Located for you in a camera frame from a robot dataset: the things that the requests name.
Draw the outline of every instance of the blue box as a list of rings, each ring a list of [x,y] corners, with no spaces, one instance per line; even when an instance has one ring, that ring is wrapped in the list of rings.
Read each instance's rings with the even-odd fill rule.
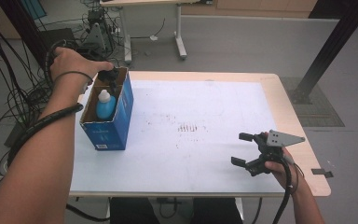
[[[97,150],[124,150],[130,128],[133,94],[128,68],[120,67],[116,79],[116,94],[110,91],[109,83],[95,79],[89,99],[80,118],[80,126]],[[101,90],[114,95],[117,103],[111,121],[98,121],[96,107]]]

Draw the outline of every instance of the white bottle cap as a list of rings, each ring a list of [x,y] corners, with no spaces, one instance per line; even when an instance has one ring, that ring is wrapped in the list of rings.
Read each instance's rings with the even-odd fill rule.
[[[98,95],[98,99],[101,103],[107,103],[110,101],[110,94],[107,90],[102,90],[101,93]]]

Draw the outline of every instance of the hand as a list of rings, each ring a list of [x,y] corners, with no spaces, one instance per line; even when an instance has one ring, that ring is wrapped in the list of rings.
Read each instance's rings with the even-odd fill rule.
[[[292,158],[292,155],[290,155],[289,151],[283,147],[283,154]],[[265,162],[266,168],[270,169],[272,174],[275,176],[275,178],[278,180],[278,182],[281,184],[281,186],[286,189],[286,172],[283,169],[283,166],[280,163],[274,162],[274,161],[266,161]],[[302,175],[298,173],[296,170],[297,168],[289,164],[290,172],[292,173],[292,193],[298,188],[299,184],[304,182],[305,179]]]
[[[113,65],[109,62],[94,62],[87,60],[72,49],[57,47],[54,50],[54,53],[57,57],[54,59],[54,64],[50,67],[51,78],[53,81],[55,81],[57,76],[64,72],[78,71],[93,78],[99,71],[110,71],[113,69]]]

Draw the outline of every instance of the black metal post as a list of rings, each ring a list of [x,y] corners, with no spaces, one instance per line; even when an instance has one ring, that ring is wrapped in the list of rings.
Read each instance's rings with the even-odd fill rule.
[[[358,27],[358,0],[351,1],[351,6],[339,20],[331,35],[327,38],[308,72],[300,81],[295,90],[289,91],[294,104],[309,104],[309,95],[316,83],[327,70],[330,63],[336,58],[339,51],[347,43]]]
[[[42,40],[34,24],[34,19],[22,5],[21,0],[0,0],[0,7],[19,33],[21,39],[34,55],[39,66],[45,67],[45,57],[48,47]]]

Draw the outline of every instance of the black mat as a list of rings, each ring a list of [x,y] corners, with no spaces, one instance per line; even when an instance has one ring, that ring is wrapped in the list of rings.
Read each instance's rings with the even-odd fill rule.
[[[300,77],[280,77],[286,91],[294,90]],[[310,93],[310,105],[292,104],[303,127],[345,127],[336,110],[316,85]]]

